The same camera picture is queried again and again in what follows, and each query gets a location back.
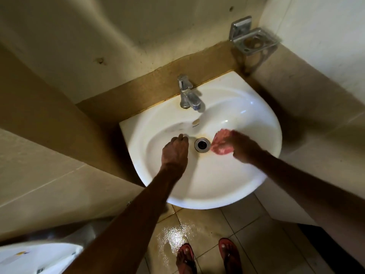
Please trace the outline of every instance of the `person's left arm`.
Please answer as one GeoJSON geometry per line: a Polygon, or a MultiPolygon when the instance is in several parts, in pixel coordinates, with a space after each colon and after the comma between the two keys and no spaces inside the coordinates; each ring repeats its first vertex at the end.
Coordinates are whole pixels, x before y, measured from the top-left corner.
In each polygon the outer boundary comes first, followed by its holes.
{"type": "Polygon", "coordinates": [[[64,274],[137,271],[166,200],[186,169],[188,147],[188,138],[182,134],[171,139],[162,150],[162,165],[157,176],[64,274]]]}

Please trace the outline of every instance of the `sink basin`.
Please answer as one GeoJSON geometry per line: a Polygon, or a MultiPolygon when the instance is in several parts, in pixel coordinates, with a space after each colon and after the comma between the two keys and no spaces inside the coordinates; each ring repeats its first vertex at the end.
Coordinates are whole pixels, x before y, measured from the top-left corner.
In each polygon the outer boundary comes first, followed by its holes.
{"type": "Polygon", "coordinates": [[[155,105],[120,123],[133,165],[147,186],[161,166],[162,148],[172,137],[189,137],[188,166],[168,202],[189,209],[211,209],[234,203],[253,192],[266,175],[232,154],[199,153],[198,138],[212,142],[220,129],[235,129],[278,157],[281,129],[269,105],[234,71],[193,91],[203,104],[200,110],[180,107],[180,96],[155,105]]]}

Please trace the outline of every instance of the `red cloth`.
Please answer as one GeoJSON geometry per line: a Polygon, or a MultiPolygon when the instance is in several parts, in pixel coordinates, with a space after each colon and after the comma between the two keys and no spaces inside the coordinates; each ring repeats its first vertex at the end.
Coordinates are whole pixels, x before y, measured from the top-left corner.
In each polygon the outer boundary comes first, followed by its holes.
{"type": "Polygon", "coordinates": [[[225,138],[229,137],[230,134],[231,130],[228,129],[221,129],[219,132],[217,132],[210,146],[212,152],[216,153],[217,155],[226,155],[232,153],[234,151],[232,146],[221,146],[222,144],[226,143],[225,138]]]}

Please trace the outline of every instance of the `floor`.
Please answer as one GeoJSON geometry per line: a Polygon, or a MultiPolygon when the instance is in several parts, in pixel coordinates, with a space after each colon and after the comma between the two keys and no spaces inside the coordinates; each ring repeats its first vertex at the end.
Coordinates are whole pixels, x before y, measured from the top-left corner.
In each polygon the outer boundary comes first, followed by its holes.
{"type": "Polygon", "coordinates": [[[198,273],[225,273],[217,245],[222,237],[238,247],[244,273],[333,273],[298,226],[272,220],[253,193],[211,210],[167,204],[137,273],[178,273],[176,253],[185,242],[198,273]]]}

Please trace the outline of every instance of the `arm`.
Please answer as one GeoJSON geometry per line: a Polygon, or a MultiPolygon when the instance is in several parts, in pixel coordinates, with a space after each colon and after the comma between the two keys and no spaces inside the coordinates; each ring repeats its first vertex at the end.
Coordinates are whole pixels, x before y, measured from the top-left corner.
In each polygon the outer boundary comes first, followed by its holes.
{"type": "Polygon", "coordinates": [[[186,169],[188,147],[188,138],[182,134],[171,139],[162,150],[162,166],[157,176],[64,274],[137,271],[166,200],[186,169]]]}
{"type": "Polygon", "coordinates": [[[365,266],[365,200],[277,159],[239,132],[232,131],[227,142],[236,159],[263,171],[365,266]]]}

